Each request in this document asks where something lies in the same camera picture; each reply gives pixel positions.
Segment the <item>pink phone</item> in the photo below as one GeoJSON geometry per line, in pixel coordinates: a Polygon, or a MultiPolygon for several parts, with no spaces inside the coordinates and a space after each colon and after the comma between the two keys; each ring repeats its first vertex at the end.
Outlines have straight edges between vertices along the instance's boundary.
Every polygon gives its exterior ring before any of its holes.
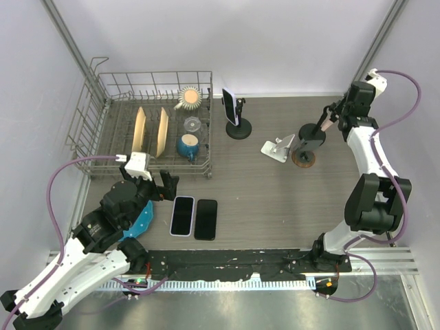
{"type": "Polygon", "coordinates": [[[321,131],[325,132],[330,126],[332,126],[339,119],[338,115],[330,115],[320,126],[321,131]]]}

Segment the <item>black gooseneck phone stand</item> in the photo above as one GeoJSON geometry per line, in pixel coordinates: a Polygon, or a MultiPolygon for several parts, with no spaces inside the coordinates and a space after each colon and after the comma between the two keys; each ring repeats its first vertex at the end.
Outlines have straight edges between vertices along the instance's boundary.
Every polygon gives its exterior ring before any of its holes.
{"type": "Polygon", "coordinates": [[[322,115],[317,123],[309,123],[301,126],[298,137],[304,138],[306,140],[318,140],[325,139],[326,140],[326,132],[321,131],[321,124],[330,116],[330,115],[338,115],[338,103],[334,102],[323,109],[322,115]]]}

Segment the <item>lavender case phone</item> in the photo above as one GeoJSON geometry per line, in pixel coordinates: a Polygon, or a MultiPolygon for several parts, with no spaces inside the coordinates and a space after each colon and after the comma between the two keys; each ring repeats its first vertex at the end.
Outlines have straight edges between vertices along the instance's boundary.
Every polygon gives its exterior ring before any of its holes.
{"type": "Polygon", "coordinates": [[[170,235],[174,237],[189,237],[193,227],[195,198],[177,196],[173,204],[170,223],[170,235]]]}

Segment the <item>black phone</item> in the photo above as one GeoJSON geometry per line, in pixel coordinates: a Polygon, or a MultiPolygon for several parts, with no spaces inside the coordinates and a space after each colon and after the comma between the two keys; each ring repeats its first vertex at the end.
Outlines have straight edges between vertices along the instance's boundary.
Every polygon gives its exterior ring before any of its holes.
{"type": "Polygon", "coordinates": [[[197,202],[194,237],[196,240],[213,241],[217,229],[218,203],[213,199],[200,199],[197,202]]]}

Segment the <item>wooden base phone stand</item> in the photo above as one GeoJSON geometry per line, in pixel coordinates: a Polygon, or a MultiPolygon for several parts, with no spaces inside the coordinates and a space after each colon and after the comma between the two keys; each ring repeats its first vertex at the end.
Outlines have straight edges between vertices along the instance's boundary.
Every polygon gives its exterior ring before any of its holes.
{"type": "Polygon", "coordinates": [[[300,138],[291,154],[291,159],[293,163],[301,168],[312,167],[316,161],[314,151],[319,148],[324,142],[325,139],[306,140],[304,138],[300,138]]]}

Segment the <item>black round-base phone stand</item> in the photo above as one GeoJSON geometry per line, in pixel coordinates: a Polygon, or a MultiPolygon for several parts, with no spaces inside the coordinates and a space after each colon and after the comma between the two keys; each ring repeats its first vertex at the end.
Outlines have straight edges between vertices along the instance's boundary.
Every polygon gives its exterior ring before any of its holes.
{"type": "Polygon", "coordinates": [[[246,103],[245,98],[238,98],[236,99],[236,114],[238,115],[239,123],[237,126],[233,126],[229,121],[225,126],[225,131],[228,134],[228,136],[235,140],[243,140],[250,136],[252,132],[252,125],[251,123],[246,120],[245,118],[242,118],[242,110],[243,105],[246,103]]]}

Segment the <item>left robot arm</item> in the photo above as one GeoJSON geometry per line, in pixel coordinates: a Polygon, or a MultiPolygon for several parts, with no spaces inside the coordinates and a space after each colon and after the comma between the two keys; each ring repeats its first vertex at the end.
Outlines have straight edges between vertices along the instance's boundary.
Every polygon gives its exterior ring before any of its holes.
{"type": "Polygon", "coordinates": [[[133,237],[124,237],[150,201],[172,201],[179,178],[161,170],[163,184],[133,178],[125,170],[97,209],[83,217],[59,255],[28,285],[5,291],[1,304],[9,315],[3,324],[15,329],[55,329],[63,316],[95,288],[126,274],[141,273],[148,252],[133,237]]]}

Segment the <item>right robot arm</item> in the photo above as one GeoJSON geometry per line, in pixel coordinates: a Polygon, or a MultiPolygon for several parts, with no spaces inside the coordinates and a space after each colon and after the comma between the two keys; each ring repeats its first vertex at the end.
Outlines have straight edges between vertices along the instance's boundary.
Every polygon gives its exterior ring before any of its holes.
{"type": "Polygon", "coordinates": [[[343,220],[314,241],[309,260],[314,269],[330,272],[343,264],[350,248],[365,239],[400,228],[403,203],[412,184],[392,169],[380,144],[378,124],[369,115],[373,101],[387,86],[376,77],[351,84],[343,99],[331,106],[331,117],[338,123],[357,164],[360,178],[350,194],[343,220]]]}

